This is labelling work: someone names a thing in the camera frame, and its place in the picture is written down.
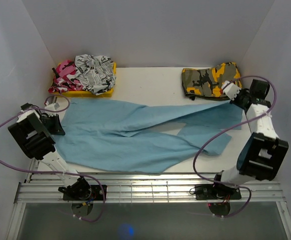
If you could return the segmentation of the light blue trousers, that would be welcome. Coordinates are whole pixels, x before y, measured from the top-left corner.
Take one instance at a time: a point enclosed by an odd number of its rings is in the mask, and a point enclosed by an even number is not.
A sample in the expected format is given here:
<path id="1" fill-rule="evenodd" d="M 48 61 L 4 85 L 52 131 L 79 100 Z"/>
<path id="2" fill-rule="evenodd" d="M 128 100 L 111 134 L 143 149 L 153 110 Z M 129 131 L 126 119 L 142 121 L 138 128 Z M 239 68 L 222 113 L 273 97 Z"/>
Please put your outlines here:
<path id="1" fill-rule="evenodd" d="M 192 158 L 200 149 L 223 153 L 241 128 L 243 111 L 228 101 L 147 106 L 110 99 L 74 98 L 56 136 L 62 158 L 98 170 L 159 174 Z"/>

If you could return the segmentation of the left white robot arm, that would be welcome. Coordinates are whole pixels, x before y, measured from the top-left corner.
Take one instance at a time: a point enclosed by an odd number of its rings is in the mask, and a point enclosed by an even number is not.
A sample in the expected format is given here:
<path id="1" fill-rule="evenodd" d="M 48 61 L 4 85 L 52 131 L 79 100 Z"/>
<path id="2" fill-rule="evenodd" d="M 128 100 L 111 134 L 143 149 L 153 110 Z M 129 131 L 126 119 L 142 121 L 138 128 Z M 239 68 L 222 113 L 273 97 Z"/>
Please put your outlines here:
<path id="1" fill-rule="evenodd" d="M 57 172 L 63 182 L 59 192 L 73 200 L 87 200 L 92 194 L 91 186 L 83 176 L 77 176 L 78 171 L 70 167 L 55 148 L 53 135 L 66 134 L 59 115 L 35 107 L 30 103 L 22 105 L 21 115 L 8 131 L 28 158 L 34 158 Z"/>

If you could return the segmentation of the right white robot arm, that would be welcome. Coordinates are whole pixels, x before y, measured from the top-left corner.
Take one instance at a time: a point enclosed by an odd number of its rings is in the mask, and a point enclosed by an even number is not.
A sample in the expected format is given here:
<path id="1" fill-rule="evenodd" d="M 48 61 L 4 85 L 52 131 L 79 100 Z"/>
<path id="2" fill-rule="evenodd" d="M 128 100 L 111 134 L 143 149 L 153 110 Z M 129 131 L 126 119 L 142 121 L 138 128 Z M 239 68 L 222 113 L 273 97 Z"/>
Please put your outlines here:
<path id="1" fill-rule="evenodd" d="M 249 89 L 242 89 L 225 81 L 221 89 L 232 104 L 244 110 L 251 136 L 236 165 L 215 175 L 211 192 L 218 199 L 233 195 L 240 185 L 249 181 L 274 180 L 289 149 L 288 142 L 280 139 L 272 123 L 269 112 L 272 105 L 266 100 L 268 82 L 254 79 Z"/>

